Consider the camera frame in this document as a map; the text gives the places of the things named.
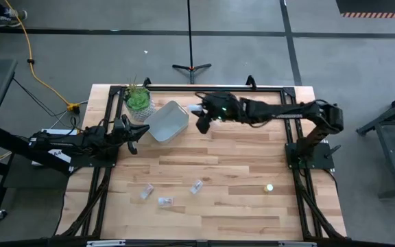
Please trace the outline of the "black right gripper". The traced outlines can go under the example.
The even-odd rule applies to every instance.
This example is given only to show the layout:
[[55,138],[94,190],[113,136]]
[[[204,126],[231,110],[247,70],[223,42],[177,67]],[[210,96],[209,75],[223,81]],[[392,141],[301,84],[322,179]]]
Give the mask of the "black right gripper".
[[197,120],[197,128],[201,134],[206,134],[212,120],[233,120],[234,106],[230,93],[207,93],[201,99],[201,105],[207,115],[201,115]]

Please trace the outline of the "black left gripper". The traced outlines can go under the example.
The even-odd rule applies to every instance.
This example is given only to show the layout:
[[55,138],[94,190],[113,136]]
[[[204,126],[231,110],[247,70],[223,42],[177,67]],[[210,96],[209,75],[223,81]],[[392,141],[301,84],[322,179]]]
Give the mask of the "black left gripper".
[[122,115],[121,119],[125,125],[125,131],[122,134],[114,134],[111,132],[110,144],[115,146],[123,145],[130,137],[131,141],[127,142],[128,149],[131,154],[138,154],[137,148],[135,147],[135,141],[139,141],[139,139],[150,129],[150,126],[147,124],[136,125],[130,123],[126,115]]

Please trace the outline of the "grey plastic basket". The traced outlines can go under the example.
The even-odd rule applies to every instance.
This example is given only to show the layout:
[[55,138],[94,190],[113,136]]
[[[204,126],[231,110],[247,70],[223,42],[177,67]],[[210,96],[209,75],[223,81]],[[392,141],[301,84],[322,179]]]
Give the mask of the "grey plastic basket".
[[144,124],[159,143],[167,143],[189,125],[189,114],[176,101],[170,101],[151,114]]

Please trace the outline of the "succulent in white pot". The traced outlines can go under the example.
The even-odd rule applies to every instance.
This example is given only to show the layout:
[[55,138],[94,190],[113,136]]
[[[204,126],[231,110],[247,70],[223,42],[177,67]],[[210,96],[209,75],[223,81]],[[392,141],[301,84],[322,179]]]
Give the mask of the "succulent in white pot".
[[130,83],[124,91],[123,100],[132,118],[144,122],[150,115],[156,112],[155,104],[148,86],[149,78],[145,78],[142,85]]

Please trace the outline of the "black tripod stand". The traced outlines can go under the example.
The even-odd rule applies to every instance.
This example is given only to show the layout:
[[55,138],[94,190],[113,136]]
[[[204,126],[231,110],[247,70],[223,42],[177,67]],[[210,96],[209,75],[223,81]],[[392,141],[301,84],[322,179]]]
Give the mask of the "black tripod stand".
[[195,66],[193,63],[193,41],[192,41],[192,30],[191,30],[191,4],[190,0],[187,0],[187,27],[188,27],[188,39],[189,39],[189,66],[182,66],[173,64],[173,69],[182,69],[189,73],[190,84],[195,84],[195,73],[200,69],[207,69],[212,67],[211,63],[201,64]]

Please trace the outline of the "white box with label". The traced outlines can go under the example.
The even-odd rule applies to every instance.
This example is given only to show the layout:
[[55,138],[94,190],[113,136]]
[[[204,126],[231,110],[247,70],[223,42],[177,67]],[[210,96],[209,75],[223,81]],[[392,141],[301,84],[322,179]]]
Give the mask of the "white box with label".
[[[46,131],[49,134],[67,134],[69,133],[70,135],[76,135],[77,131],[76,130],[72,130],[71,132],[69,130],[65,130],[65,129],[42,129],[42,131]],[[71,162],[71,157],[64,154],[62,152],[62,150],[58,150],[58,149],[51,149],[48,151],[48,153],[62,159],[63,161],[66,161],[67,163]]]

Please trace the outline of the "person's shoe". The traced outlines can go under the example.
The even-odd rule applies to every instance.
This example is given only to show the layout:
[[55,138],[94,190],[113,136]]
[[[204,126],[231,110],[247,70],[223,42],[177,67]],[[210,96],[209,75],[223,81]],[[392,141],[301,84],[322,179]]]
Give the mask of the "person's shoe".
[[18,27],[21,25],[21,21],[26,20],[27,17],[26,10],[3,8],[2,13],[0,13],[0,27]]

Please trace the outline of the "black mat with hazard stripe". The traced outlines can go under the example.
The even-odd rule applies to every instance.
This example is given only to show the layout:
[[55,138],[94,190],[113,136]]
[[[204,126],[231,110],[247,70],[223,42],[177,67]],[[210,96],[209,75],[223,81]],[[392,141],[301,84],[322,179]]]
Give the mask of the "black mat with hazard stripe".
[[344,18],[395,19],[395,0],[335,0]]

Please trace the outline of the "black aluminium table frame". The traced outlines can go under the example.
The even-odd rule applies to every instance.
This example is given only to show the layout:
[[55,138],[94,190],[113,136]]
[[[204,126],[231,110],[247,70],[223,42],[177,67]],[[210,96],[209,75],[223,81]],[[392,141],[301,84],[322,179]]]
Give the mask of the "black aluminium table frame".
[[[187,106],[197,92],[229,92],[268,104],[316,100],[308,86],[150,85],[156,110],[176,101],[189,125],[167,143],[148,132],[138,154],[119,148],[114,167],[83,167],[69,178],[57,234],[87,240],[124,239],[126,246],[183,247],[345,239],[336,186],[325,169],[289,169],[285,144],[307,136],[307,119],[277,119],[261,128],[212,121],[206,134]],[[193,195],[195,181],[204,184]],[[154,187],[143,200],[147,184]],[[266,192],[264,187],[274,189]],[[158,198],[174,198],[171,207]]]

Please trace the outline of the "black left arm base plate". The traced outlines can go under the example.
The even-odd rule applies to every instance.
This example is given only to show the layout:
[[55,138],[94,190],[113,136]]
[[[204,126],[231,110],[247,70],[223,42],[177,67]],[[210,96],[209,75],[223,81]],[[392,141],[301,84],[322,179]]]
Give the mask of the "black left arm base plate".
[[97,156],[70,155],[70,165],[73,167],[114,167],[117,162],[117,153],[98,154]]

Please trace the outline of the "silver bracket plate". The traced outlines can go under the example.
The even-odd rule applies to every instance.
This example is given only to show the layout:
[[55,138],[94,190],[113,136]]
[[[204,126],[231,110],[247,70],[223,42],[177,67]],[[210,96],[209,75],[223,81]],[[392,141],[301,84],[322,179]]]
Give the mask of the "silver bracket plate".
[[318,247],[318,245],[314,242],[284,241],[284,242],[279,242],[278,247]]
[[126,245],[124,239],[88,241],[86,247],[122,247]]

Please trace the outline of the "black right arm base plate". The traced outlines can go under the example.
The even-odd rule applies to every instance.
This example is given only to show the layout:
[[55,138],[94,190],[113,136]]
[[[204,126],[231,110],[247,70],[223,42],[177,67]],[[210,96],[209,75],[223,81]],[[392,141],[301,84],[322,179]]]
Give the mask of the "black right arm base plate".
[[317,144],[308,154],[297,153],[295,143],[285,144],[289,169],[334,169],[332,149],[328,143]]

